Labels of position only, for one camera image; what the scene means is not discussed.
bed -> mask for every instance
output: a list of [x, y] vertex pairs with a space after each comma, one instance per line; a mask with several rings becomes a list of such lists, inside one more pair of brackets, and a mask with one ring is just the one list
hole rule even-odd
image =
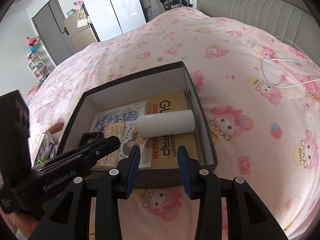
[[[198, 0], [198, 8], [165, 12], [61, 63], [29, 106], [30, 157], [34, 161], [39, 134], [66, 124], [84, 91], [182, 60], [209, 123], [218, 157], [215, 173], [244, 177], [294, 238], [320, 206], [320, 84], [280, 90], [269, 82], [311, 80], [319, 78], [319, 70], [275, 61], [266, 67], [268, 82], [261, 67], [270, 58], [320, 63], [319, 27], [302, 0]], [[307, 55], [275, 36], [295, 42]], [[119, 202], [123, 238], [192, 239], [198, 205], [182, 188], [135, 190]]]

paper roll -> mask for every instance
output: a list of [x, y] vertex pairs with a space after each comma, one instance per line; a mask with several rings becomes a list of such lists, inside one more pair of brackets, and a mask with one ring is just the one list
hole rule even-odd
[[143, 138], [193, 132], [195, 118], [191, 110], [140, 115], [139, 135]]

door handle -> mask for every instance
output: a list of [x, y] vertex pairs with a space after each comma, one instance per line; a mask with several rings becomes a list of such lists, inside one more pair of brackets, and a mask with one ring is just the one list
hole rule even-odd
[[66, 27], [64, 27], [64, 31], [61, 34], [63, 34], [63, 33], [66, 33], [67, 35], [69, 35], [69, 32]]

beige leather headboard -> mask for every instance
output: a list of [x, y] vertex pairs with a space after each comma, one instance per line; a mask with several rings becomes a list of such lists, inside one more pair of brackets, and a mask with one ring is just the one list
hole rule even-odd
[[197, 8], [211, 17], [235, 19], [285, 37], [320, 65], [320, 28], [302, 0], [197, 0]]

blue gripper pad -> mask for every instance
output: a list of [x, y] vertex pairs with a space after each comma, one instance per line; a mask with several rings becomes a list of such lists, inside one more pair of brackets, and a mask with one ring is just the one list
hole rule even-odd
[[140, 163], [140, 148], [137, 147], [136, 151], [134, 152], [133, 161], [132, 161], [129, 173], [128, 173], [127, 189], [125, 191], [125, 194], [128, 198], [133, 191], [134, 182], [136, 180], [137, 173], [138, 173], [139, 163]]
[[178, 165], [179, 165], [179, 171], [182, 177], [182, 183], [184, 187], [184, 191], [188, 195], [188, 197], [191, 197], [192, 191], [191, 191], [191, 177], [190, 173], [187, 167], [187, 163], [185, 160], [185, 157], [183, 155], [183, 151], [186, 151], [185, 148], [178, 147]]

